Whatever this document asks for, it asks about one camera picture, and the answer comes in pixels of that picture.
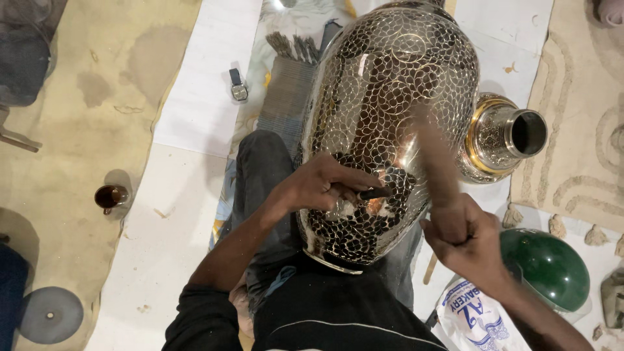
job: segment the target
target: grinding disc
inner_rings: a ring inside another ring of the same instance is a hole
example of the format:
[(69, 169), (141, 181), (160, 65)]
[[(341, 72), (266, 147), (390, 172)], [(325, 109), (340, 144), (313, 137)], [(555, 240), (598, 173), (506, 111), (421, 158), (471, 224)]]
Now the grinding disc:
[(83, 313), (82, 303), (73, 292), (44, 287), (24, 298), (19, 331), (32, 342), (56, 344), (76, 333)]

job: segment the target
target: beige rug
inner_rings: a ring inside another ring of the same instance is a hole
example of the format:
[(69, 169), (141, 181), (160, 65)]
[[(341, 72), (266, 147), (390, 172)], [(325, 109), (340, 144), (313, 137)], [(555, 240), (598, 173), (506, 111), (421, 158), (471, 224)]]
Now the beige rug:
[(514, 172), (511, 201), (624, 232), (624, 27), (588, 2), (555, 1), (529, 100), (549, 140)]
[(33, 105), (10, 110), (3, 128), (41, 150), (0, 143), (0, 233), (32, 266), (27, 293), (63, 287), (84, 307), (71, 338), (39, 345), (19, 337), (16, 350), (86, 345), (129, 209), (104, 216), (94, 192), (110, 183), (137, 190), (200, 4), (69, 1), (52, 43), (52, 74)]

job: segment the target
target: wooden stick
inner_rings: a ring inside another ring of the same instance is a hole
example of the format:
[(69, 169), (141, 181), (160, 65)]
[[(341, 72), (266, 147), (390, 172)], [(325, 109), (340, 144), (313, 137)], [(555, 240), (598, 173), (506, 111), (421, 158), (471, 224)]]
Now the wooden stick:
[(38, 152), (39, 151), (39, 149), (34, 147), (34, 146), (30, 146), (28, 144), (24, 144), (23, 142), (7, 138), (7, 137), (5, 137), (3, 135), (0, 135), (0, 141), (1, 142), (5, 142), (5, 143), (7, 143), (9, 145), (17, 146), (20, 149), (24, 149), (24, 150), (27, 150), (27, 151), (30, 151), (30, 152)]
[(431, 254), (431, 260), (429, 260), (429, 265), (427, 266), (427, 270), (425, 271), (425, 276), (422, 278), (422, 283), (427, 285), (431, 280), (431, 275), (433, 274), (433, 269), (436, 268), (437, 256), (435, 253)]

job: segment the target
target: engraved brass vase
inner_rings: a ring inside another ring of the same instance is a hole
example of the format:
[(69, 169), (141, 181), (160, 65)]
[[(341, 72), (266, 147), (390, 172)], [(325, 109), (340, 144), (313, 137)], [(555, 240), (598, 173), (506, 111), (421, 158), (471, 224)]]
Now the engraved brass vase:
[(548, 127), (538, 112), (519, 109), (498, 94), (479, 94), (468, 134), (456, 157), (462, 180), (471, 184), (498, 182), (523, 159), (537, 155), (547, 136)]
[(394, 194), (356, 206), (339, 200), (332, 212), (298, 212), (306, 254), (334, 269), (361, 273), (424, 215), (429, 198), (408, 109), (428, 114), (453, 152), (466, 138), (479, 63), (442, 3), (378, 7), (339, 32), (321, 58), (298, 162), (326, 151), (377, 175)]

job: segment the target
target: black shirt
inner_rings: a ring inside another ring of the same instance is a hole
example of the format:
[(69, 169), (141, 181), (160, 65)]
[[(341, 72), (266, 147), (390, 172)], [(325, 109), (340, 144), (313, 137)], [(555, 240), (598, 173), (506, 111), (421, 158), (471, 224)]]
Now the black shirt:
[[(308, 259), (254, 318), (252, 350), (445, 350), (374, 272), (345, 275)], [(228, 292), (187, 285), (163, 350), (241, 350)]]

